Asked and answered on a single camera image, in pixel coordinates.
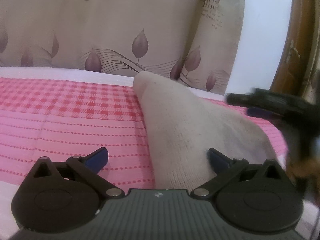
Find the white wall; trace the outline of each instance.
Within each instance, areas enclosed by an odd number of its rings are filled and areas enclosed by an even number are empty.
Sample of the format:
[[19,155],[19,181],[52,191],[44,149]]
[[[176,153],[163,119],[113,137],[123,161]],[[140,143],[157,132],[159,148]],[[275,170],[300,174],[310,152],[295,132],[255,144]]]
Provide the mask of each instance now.
[[243,27],[226,93],[269,89],[284,48],[292,0],[245,0]]

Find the wavy line pattern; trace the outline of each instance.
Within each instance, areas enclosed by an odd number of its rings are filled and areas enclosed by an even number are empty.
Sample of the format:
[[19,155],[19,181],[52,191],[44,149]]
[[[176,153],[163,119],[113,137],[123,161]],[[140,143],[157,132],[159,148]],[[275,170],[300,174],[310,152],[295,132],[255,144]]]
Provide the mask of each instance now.
[[[101,72],[112,74],[118,70],[131,70],[133,72],[140,72],[143,70],[150,71],[161,76],[170,77],[170,71],[174,64],[179,60],[172,60],[163,64],[157,65],[139,65],[122,54],[111,49],[94,49],[94,52],[99,56],[101,61]],[[89,56],[90,51],[81,56],[80,62],[84,66],[84,63]]]
[[182,71],[181,71],[181,74],[180,74],[182,77],[184,77],[190,84],[190,86],[192,87],[192,84],[196,85],[196,86],[200,86],[201,85],[201,80],[200,79],[195,79],[195,78],[191,78],[191,77],[188,77],[187,75],[185,75]]

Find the pink fabric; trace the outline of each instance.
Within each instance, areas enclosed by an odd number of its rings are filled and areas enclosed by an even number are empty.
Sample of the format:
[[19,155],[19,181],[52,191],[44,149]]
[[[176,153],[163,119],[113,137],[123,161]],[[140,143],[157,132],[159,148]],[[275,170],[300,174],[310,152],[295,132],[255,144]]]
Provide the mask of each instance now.
[[[19,185],[41,156],[64,161],[104,146],[109,163],[100,176],[125,191],[153,188],[146,129],[131,87],[0,78],[0,91],[0,180]],[[278,156],[286,152],[273,125],[248,118],[269,136]]]

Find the metal screw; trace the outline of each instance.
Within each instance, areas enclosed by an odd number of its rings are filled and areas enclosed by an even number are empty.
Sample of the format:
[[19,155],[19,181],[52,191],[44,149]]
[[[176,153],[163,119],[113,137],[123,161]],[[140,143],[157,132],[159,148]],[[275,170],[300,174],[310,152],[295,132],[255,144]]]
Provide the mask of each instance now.
[[207,190],[205,188],[196,188],[193,191],[193,194],[195,194],[198,197],[205,197],[205,196],[209,195],[209,190]]
[[110,197],[118,197],[121,195],[122,191],[119,188],[110,188],[106,191],[106,193]]

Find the white sock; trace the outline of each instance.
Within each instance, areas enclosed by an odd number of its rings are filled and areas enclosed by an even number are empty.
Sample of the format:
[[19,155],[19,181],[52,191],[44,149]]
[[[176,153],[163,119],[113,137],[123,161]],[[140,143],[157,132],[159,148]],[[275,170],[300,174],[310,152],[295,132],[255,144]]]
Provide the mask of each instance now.
[[158,189],[191,191],[212,179],[209,148],[250,163],[276,158],[267,135],[256,124],[198,98],[177,82],[140,72],[133,88],[144,114]]

